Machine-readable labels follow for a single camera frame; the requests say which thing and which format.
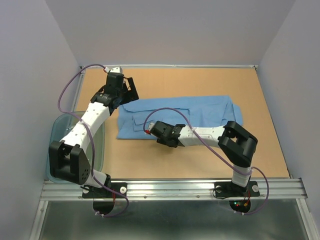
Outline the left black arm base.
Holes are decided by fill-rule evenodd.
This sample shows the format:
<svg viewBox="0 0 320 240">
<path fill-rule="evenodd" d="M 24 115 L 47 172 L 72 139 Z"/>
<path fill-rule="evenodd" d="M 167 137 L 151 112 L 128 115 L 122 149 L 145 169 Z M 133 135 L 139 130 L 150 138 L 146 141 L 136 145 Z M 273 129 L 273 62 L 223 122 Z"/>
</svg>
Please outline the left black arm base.
<svg viewBox="0 0 320 240">
<path fill-rule="evenodd" d="M 127 188 L 128 184 L 126 182 L 112 182 L 111 183 L 111 189 L 116 192 L 120 192 L 121 187 Z M 82 198 L 84 199 L 111 199 L 114 196 L 116 198 L 119 198 L 118 195 L 113 194 L 112 192 L 104 189 L 104 188 L 98 188 L 94 186 L 81 186 L 82 189 Z"/>
</svg>

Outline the light blue long sleeve shirt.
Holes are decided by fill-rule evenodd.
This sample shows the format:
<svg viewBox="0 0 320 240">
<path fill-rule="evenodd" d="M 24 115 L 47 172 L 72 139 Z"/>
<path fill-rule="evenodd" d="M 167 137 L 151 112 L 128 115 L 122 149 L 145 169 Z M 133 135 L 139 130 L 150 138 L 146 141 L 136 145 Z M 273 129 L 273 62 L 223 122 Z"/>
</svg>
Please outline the light blue long sleeve shirt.
<svg viewBox="0 0 320 240">
<path fill-rule="evenodd" d="M 156 121 L 174 126 L 186 124 L 187 118 L 192 127 L 202 128 L 224 126 L 228 121 L 243 124 L 240 107 L 228 95 L 139 99 L 121 105 L 118 111 L 120 140 L 153 140 L 143 126 Z"/>
</svg>

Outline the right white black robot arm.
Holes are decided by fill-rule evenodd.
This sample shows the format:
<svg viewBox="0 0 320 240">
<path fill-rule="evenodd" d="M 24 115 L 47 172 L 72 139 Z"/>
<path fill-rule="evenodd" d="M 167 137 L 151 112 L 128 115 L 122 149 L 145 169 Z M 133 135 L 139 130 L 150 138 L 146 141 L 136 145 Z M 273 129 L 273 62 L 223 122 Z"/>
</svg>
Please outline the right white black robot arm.
<svg viewBox="0 0 320 240">
<path fill-rule="evenodd" d="M 235 121 L 218 127 L 191 127 L 185 124 L 171 125 L 162 121 L 150 123 L 147 134 L 156 142 L 171 148 L 205 146 L 212 151 L 219 148 L 233 170 L 230 182 L 215 187 L 217 198 L 243 197 L 247 194 L 252 175 L 252 158 L 258 139 Z"/>
</svg>

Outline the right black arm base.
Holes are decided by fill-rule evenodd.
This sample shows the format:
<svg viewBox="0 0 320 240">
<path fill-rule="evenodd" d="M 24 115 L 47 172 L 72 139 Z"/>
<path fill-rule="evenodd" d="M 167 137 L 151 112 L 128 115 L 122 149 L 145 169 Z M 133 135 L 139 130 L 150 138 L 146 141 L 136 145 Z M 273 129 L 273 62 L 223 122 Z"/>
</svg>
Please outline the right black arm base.
<svg viewBox="0 0 320 240">
<path fill-rule="evenodd" d="M 220 181 L 214 183 L 212 194 L 218 199 L 259 197 L 260 191 L 256 181 L 249 181 L 247 186 L 242 187 L 231 181 Z"/>
</svg>

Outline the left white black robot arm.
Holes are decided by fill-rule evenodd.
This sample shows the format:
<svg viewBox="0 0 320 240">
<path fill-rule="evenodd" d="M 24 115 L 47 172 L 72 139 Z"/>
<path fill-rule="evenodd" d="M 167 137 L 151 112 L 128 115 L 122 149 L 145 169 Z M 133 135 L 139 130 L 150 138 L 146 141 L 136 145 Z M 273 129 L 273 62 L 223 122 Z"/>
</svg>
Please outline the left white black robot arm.
<svg viewBox="0 0 320 240">
<path fill-rule="evenodd" d="M 95 193 L 106 197 L 111 193 L 111 177 L 94 169 L 86 150 L 93 146 L 93 137 L 100 126 L 121 105 L 139 99 L 133 78 L 125 77 L 120 67 L 106 69 L 106 83 L 91 98 L 85 113 L 77 118 L 73 129 L 59 141 L 49 145 L 50 174 L 80 186 L 94 187 Z"/>
</svg>

